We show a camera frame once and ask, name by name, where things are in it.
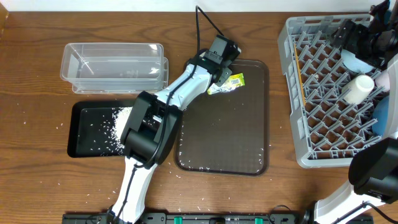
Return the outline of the dark blue plate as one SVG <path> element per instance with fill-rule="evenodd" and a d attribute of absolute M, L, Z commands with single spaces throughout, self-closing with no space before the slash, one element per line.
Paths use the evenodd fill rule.
<path fill-rule="evenodd" d="M 389 96 L 383 98 L 373 111 L 373 118 L 377 123 L 372 125 L 372 131 L 375 135 L 383 136 L 386 129 L 389 109 Z"/>

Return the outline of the pile of white rice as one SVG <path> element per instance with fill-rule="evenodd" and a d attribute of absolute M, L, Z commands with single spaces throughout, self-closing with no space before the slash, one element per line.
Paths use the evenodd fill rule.
<path fill-rule="evenodd" d="M 127 123 L 132 107 L 100 108 L 96 110 L 96 118 L 89 122 L 90 152 L 98 152 L 100 156 L 122 156 L 124 145 L 121 135 Z"/>

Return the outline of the light blue small bowl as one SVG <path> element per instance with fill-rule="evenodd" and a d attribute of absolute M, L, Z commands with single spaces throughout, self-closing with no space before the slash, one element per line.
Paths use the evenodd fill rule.
<path fill-rule="evenodd" d="M 355 73 L 368 73 L 374 69 L 373 66 L 363 62 L 362 60 L 356 58 L 355 54 L 342 49 L 341 58 L 343 59 L 343 65 Z"/>

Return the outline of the pink cup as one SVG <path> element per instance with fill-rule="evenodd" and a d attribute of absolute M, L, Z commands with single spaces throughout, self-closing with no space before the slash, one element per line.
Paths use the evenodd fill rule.
<path fill-rule="evenodd" d="M 381 72 L 374 82 L 378 88 L 382 88 L 383 92 L 390 91 L 390 79 L 387 70 Z"/>

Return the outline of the white cup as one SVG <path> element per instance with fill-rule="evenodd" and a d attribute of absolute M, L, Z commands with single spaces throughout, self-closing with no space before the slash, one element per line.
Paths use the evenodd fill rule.
<path fill-rule="evenodd" d="M 368 75 L 358 75 L 342 88 L 343 99 L 349 103 L 358 105 L 372 92 L 374 81 Z"/>

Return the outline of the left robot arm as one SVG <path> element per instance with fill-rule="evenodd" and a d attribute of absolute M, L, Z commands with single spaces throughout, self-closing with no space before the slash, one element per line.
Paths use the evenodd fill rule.
<path fill-rule="evenodd" d="M 209 49 L 198 49 L 185 71 L 167 88 L 141 92 L 121 133 L 125 173 L 107 223 L 135 223 L 157 166 L 167 158 L 182 123 L 183 111 L 212 85 L 221 86 L 232 74 L 229 66 L 241 53 L 238 45 L 217 35 Z"/>

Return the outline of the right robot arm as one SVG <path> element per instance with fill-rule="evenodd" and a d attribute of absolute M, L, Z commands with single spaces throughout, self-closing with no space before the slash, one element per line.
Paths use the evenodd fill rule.
<path fill-rule="evenodd" d="M 331 34 L 330 44 L 341 50 L 350 70 L 358 71 L 365 64 L 380 72 L 375 77 L 358 73 L 340 96 L 347 104 L 366 107 L 372 93 L 387 94 L 373 108 L 368 121 L 371 137 L 353 156 L 348 180 L 315 202 L 302 223 L 349 223 L 370 208 L 395 223 L 379 207 L 397 201 L 397 4 L 372 5 L 369 15 L 368 25 L 343 21 Z"/>

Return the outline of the wooden chopstick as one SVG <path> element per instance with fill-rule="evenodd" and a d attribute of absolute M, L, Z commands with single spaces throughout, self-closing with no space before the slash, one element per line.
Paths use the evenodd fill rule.
<path fill-rule="evenodd" d="M 295 62 L 296 62 L 296 66 L 297 66 L 298 79 L 299 79 L 299 84 L 300 84 L 300 92 L 302 94 L 302 102 L 303 102 L 303 106 L 305 106 L 306 105 L 305 93 L 304 93 L 304 89 L 303 89 L 302 75 L 301 75 L 301 69 L 300 69 L 300 65 L 299 65 L 299 56 L 297 53 L 296 44 L 294 44 L 294 54 L 295 54 Z"/>

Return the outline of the green yellow snack wrapper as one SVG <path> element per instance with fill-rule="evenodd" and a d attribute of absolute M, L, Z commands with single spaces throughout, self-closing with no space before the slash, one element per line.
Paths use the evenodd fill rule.
<path fill-rule="evenodd" d="M 235 90 L 238 87 L 244 86 L 244 74 L 239 73 L 235 75 L 231 75 L 221 86 L 217 86 L 216 84 L 212 84 L 209 89 L 207 89 L 207 93 L 209 95 L 213 95 L 216 93 L 227 93 Z"/>

